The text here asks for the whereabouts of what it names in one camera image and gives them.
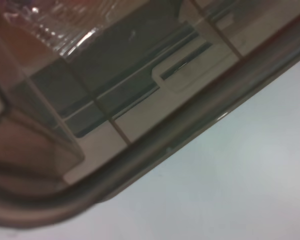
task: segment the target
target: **white surface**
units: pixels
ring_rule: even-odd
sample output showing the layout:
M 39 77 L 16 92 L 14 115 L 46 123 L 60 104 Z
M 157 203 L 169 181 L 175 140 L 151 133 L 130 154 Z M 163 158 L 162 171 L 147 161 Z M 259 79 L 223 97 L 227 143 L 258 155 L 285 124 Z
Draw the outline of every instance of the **white surface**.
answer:
M 6 239 L 300 240 L 300 63 L 114 199 Z

